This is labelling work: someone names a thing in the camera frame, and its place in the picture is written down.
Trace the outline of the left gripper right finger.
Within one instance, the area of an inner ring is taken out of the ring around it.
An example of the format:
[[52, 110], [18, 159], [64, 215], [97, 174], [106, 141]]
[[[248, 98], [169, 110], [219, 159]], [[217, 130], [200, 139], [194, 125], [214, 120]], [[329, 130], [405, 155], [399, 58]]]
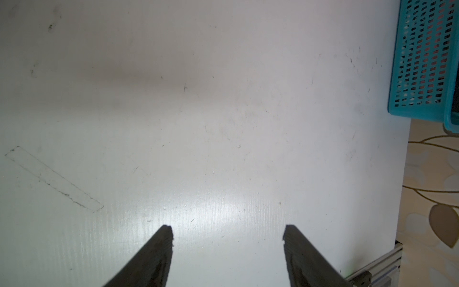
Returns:
[[291, 287], [350, 287], [294, 225], [287, 225], [284, 254]]

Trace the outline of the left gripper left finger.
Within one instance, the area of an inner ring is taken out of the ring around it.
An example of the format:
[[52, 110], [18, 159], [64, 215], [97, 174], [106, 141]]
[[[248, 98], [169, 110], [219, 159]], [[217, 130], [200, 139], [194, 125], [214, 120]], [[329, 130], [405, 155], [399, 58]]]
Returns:
[[106, 287], [164, 287], [172, 263], [172, 227], [163, 225]]

